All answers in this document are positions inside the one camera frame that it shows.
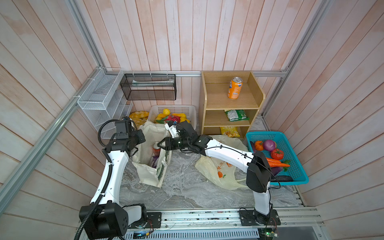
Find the cream canvas tote bag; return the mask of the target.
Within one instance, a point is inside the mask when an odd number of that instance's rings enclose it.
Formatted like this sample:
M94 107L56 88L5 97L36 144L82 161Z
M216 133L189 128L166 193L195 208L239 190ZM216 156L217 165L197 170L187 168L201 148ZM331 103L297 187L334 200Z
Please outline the cream canvas tote bag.
M138 145L138 152L133 156L133 165L137 170L140 183L161 188L168 165L171 162L171 151L161 149L157 168L152 168L153 145L165 137L169 137L169 131L164 125L154 124L150 121L140 126L146 141Z

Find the red soda can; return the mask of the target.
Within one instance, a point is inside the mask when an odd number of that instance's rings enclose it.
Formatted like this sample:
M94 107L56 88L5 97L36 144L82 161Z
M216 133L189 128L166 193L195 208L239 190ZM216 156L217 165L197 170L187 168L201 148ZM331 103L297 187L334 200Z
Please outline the red soda can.
M161 152L161 148L158 146L158 142L155 142L153 145L153 154L155 157L159 157Z

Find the purple snack packet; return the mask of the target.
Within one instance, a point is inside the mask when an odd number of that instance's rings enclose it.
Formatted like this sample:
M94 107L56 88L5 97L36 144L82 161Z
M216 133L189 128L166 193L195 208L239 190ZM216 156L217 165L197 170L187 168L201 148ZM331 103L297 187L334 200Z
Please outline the purple snack packet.
M152 156L151 160L152 160L152 163L151 163L152 168L157 168L159 156Z

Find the yellow plastic bag orange print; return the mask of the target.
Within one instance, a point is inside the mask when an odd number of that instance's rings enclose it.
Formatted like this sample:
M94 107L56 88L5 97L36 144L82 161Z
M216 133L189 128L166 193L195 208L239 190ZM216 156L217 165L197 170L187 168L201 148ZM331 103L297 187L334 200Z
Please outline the yellow plastic bag orange print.
M230 138L226 135L213 135L213 139L221 144L228 145L237 150L247 152L247 147L238 138ZM249 189L245 184L246 178L236 179L235 166L213 157L201 156L196 162L195 168L210 182L226 190Z

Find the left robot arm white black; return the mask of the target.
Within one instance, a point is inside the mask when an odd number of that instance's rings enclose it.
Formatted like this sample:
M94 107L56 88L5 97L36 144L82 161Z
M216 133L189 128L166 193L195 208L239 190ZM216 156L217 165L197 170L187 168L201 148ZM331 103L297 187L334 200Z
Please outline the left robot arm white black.
M115 237L122 240L129 226L145 226L148 221L144 204L122 207L119 202L124 169L129 158L138 151L137 146L145 142L145 136L128 117L122 120L108 120L102 127L109 123L115 124L116 133L112 135L109 143L105 144L101 138L102 132L98 132L98 141L103 147L106 165L90 204L81 207L81 224L74 237L76 240L80 239L82 232L85 232L90 240L112 240Z

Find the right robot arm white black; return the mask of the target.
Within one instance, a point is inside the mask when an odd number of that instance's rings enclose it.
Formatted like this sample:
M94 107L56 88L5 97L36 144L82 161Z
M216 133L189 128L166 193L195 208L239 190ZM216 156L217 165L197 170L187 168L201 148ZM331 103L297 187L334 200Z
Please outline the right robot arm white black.
M254 219L260 225L268 225L273 210L270 183L274 176L267 158L262 152L246 152L220 143L207 135L198 135L188 122L170 121L165 128L171 134L157 146L166 151L187 150L229 163L247 174L246 185L255 199Z

